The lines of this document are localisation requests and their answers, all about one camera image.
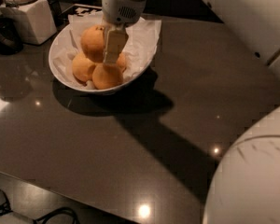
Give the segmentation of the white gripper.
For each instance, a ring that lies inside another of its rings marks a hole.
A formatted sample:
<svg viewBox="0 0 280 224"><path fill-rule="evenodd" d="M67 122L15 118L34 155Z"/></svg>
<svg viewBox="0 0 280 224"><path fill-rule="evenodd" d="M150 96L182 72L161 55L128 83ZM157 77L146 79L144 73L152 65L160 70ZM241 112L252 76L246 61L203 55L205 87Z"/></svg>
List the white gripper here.
<svg viewBox="0 0 280 224"><path fill-rule="evenodd" d="M102 0L102 11L105 21L103 63L113 64L119 58L126 43L128 34L124 24L135 24L146 7L147 0Z"/></svg>

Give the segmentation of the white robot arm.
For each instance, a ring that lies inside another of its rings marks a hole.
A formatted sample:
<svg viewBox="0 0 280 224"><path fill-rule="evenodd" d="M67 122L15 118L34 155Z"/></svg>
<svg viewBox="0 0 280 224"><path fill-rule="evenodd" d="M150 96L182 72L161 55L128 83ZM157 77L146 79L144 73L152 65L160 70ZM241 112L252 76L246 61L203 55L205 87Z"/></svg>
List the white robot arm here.
<svg viewBox="0 0 280 224"><path fill-rule="evenodd" d="M163 19L151 68L100 99L102 208L196 223L221 155L280 105L266 62L280 47L280 0L147 0Z"/></svg>

